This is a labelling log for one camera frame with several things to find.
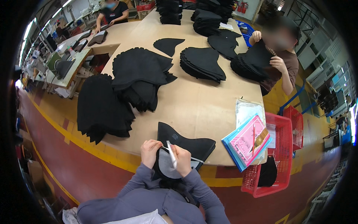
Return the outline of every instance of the brown t-shirt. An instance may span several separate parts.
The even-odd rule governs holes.
[[[296,76],[298,72],[298,59],[297,55],[288,51],[277,51],[277,56],[283,59],[289,72],[289,77],[293,88],[295,87]],[[266,72],[270,76],[270,79],[260,83],[268,92],[274,87],[277,81],[282,77],[282,73],[274,67],[265,68]]]

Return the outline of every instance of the red floor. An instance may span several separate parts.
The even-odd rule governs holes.
[[[113,166],[87,153],[77,145],[64,141],[51,124],[42,117],[29,98],[21,93],[21,106],[33,139],[45,164],[62,186],[79,202],[89,199],[114,197],[131,178],[133,173]],[[226,215],[235,223],[276,223],[289,215],[293,219],[312,199],[313,193],[335,169],[340,149],[327,153],[315,163],[305,164],[302,171],[291,176],[287,189],[273,195],[253,198],[240,187],[212,187],[226,208]],[[239,177],[237,169],[219,167],[217,178]],[[55,192],[72,206],[73,201],[53,182]]]

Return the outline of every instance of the red plastic basket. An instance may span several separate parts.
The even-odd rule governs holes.
[[[293,151],[303,148],[303,116],[293,106],[289,106],[284,110],[284,117],[290,118],[292,121],[292,130],[297,130],[297,134],[293,135]]]
[[[266,123],[276,125],[276,148],[268,148],[268,154],[275,152],[277,177],[271,187],[258,187],[261,165],[249,166],[242,180],[241,191],[253,197],[262,197],[286,189],[290,182],[292,165],[292,124],[291,120],[275,114],[265,113]]]
[[[151,10],[154,6],[155,6],[154,1],[152,1],[148,5],[137,5],[137,11],[139,12],[139,11]]]

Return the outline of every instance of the fire extinguisher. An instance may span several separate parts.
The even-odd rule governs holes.
[[[243,6],[244,6],[244,2],[243,1],[239,2],[238,7],[237,7],[237,11],[241,12]]]
[[[244,3],[241,12],[245,13],[247,8],[248,8],[248,3]]]

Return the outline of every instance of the gray hoodie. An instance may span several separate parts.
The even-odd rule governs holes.
[[[216,194],[192,171],[183,178],[191,192],[205,210],[187,203],[182,195],[172,189],[159,187],[159,180],[152,181],[154,171],[144,164],[137,168],[132,179],[115,198],[94,199],[81,203],[77,217],[81,224],[99,224],[118,221],[158,209],[159,215],[167,214],[174,224],[229,224],[224,206]]]

